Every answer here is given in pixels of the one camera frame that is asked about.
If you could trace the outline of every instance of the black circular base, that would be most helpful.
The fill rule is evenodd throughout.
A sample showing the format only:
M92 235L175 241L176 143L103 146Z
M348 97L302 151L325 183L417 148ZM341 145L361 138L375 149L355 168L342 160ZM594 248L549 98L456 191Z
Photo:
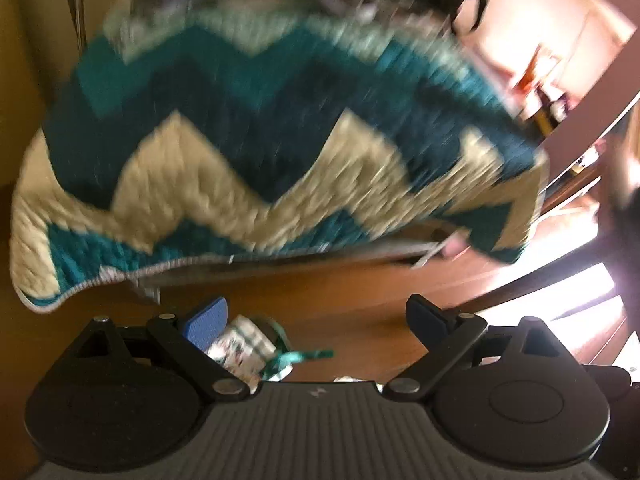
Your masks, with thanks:
M509 466L550 466L598 445L609 406L580 365L519 356L464 370L437 391L434 414L463 447Z
M188 436L200 399L177 374L133 360L93 357L45 378L25 424L52 462L100 472L151 462Z

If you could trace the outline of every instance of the metal rivet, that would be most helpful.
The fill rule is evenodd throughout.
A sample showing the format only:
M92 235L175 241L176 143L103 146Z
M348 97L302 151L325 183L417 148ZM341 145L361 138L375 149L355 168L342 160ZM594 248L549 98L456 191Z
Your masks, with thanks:
M389 387L396 394L414 394L420 390L420 383L408 377L398 377L389 383Z
M213 390L220 395L237 395L244 390L244 383L238 379L219 379L213 383Z

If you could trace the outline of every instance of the wall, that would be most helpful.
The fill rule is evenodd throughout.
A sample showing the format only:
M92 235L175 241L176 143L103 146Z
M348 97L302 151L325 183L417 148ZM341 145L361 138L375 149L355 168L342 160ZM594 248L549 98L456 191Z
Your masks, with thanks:
M85 0L87 35L91 37L113 0ZM18 0L38 79L47 101L67 79L78 60L76 34L66 0Z
M26 56L15 0L0 0L0 186L14 181L44 105Z
M592 9L587 0L490 0L481 27L465 41L515 73L524 70L539 43L565 57L576 44L561 82L564 89L582 97L620 50L618 38L599 14L590 16L575 43Z

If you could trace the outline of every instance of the chevron blanket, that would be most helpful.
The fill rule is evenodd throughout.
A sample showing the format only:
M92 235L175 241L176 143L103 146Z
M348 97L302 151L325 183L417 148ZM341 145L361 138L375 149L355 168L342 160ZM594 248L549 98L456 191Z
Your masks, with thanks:
M111 15L25 154L10 266L32 309L429 218L523 250L546 158L453 40L290 5L139 25Z

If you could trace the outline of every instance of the wooden floor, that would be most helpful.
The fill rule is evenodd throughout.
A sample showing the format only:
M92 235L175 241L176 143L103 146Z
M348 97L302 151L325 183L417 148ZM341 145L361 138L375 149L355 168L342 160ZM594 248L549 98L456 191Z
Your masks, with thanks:
M140 300L127 285L113 285L82 292L53 314L39 316L22 306L12 289L8 229L0 225L0 258L5 262L0 272L0 479L17 480L36 464L22 424L24 402L96 314L108 314L119 324L143 324L166 310L185 312L225 296L232 315L273 317L300 349L334 349L333 359L301 365L292 378L322 381L352 375L385 381L424 353L404 323L410 294L420 293L439 306L456 305L558 257L572 248L576 233L589 230L592 211L579 203L543 221L526 255L511 267L467 251L455 261L434 260L423 269L354 266L173 288L163 291L162 307Z

